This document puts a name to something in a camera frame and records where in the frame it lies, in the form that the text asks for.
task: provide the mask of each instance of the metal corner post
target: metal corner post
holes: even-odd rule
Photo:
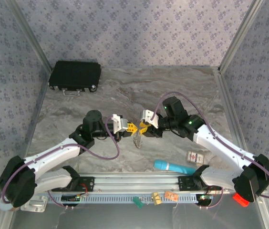
[[[17,23],[21,27],[23,34],[26,36],[28,42],[32,46],[33,50],[35,51],[41,64],[44,66],[47,73],[50,74],[52,71],[50,62],[47,59],[46,55],[44,54],[39,42],[37,41],[36,36],[34,35],[33,31],[31,30],[31,28],[30,28],[25,16],[23,15],[18,3],[16,2],[16,0],[5,0],[5,2],[8,5],[11,13],[14,15]]]
[[[227,117],[227,122],[232,135],[232,141],[235,145],[248,151],[243,133],[238,122],[237,114],[234,109],[230,93],[224,77],[219,73],[218,69],[214,68],[214,77],[218,86],[219,95]],[[264,222],[265,228],[269,229],[269,199],[259,197],[257,205]]]
[[[250,29],[253,21],[255,20],[261,6],[263,5],[264,0],[253,0],[251,3],[242,23],[240,24],[224,58],[222,59],[219,65],[219,72],[223,74],[230,62],[232,61],[237,49],[245,38],[248,30]]]

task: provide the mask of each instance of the blue cylinder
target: blue cylinder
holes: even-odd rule
[[[188,175],[193,175],[193,173],[195,173],[196,171],[195,168],[171,164],[163,160],[155,160],[154,167],[161,170],[174,171],[177,173],[183,173]]]

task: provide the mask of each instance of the orange block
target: orange block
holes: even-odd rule
[[[247,207],[249,205],[249,201],[245,200],[238,193],[233,196],[233,199],[236,200],[243,207]]]
[[[172,201],[177,202],[179,196],[176,193],[166,191],[165,194],[164,194],[164,197],[167,198],[167,199],[170,199]]]

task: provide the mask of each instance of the blue patterned wall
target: blue patterned wall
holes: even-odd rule
[[[269,158],[269,0],[224,77],[249,150]]]
[[[52,67],[218,66],[252,0],[17,0]]]
[[[4,1],[0,1],[0,174],[24,153],[47,79]]]

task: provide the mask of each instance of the black briefcase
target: black briefcase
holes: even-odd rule
[[[58,61],[51,73],[48,85],[53,90],[63,91],[64,95],[73,95],[66,91],[95,92],[101,76],[98,63],[78,61]]]

